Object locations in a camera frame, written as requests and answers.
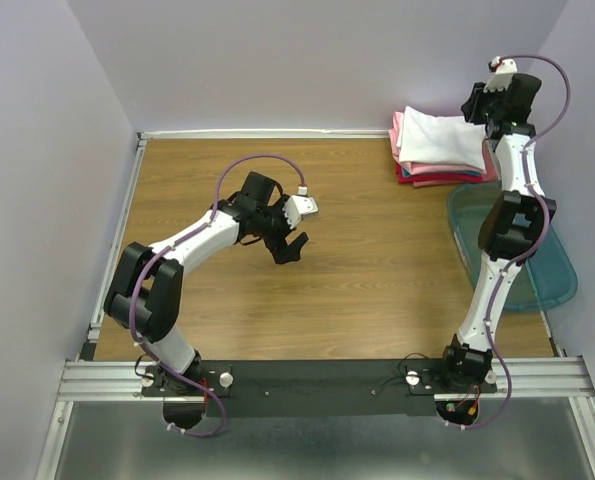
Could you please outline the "white t shirt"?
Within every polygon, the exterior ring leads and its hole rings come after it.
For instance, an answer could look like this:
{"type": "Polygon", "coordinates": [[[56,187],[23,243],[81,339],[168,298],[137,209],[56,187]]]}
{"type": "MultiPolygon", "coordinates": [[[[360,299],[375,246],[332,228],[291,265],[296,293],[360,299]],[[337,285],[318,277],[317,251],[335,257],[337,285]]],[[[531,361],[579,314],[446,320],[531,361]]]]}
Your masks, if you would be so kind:
{"type": "Polygon", "coordinates": [[[483,173],[485,127],[461,116],[433,116],[406,106],[393,116],[395,159],[410,174],[412,165],[457,166],[483,173]]]}

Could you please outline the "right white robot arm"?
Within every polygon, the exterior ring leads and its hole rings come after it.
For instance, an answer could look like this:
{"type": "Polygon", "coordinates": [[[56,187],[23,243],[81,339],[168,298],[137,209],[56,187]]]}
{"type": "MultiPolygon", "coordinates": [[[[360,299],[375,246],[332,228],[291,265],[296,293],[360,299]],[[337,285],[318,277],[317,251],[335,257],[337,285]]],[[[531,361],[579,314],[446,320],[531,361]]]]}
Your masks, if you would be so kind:
{"type": "Polygon", "coordinates": [[[556,212],[537,180],[536,130],[529,122],[541,85],[529,74],[496,74],[475,84],[461,107],[467,122],[485,127],[483,151],[495,165],[501,192],[479,231],[480,273],[468,313],[436,370],[439,384],[451,392],[485,381],[510,289],[556,212]]]}

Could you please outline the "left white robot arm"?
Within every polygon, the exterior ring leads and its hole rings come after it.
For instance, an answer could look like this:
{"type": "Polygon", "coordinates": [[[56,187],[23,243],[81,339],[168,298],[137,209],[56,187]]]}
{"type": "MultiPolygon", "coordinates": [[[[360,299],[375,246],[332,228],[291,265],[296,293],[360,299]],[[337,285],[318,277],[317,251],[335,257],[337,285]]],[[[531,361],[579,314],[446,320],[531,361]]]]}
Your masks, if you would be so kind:
{"type": "Polygon", "coordinates": [[[164,382],[174,393],[189,394],[198,385],[201,360],[176,326],[185,276],[217,252],[245,245],[247,237],[263,242],[275,263],[297,262],[308,235],[288,237],[318,210],[305,186],[288,195],[277,181],[251,172],[240,190],[217,200],[186,229],[149,246],[129,244],[119,258],[104,313],[167,366],[164,382]]]}

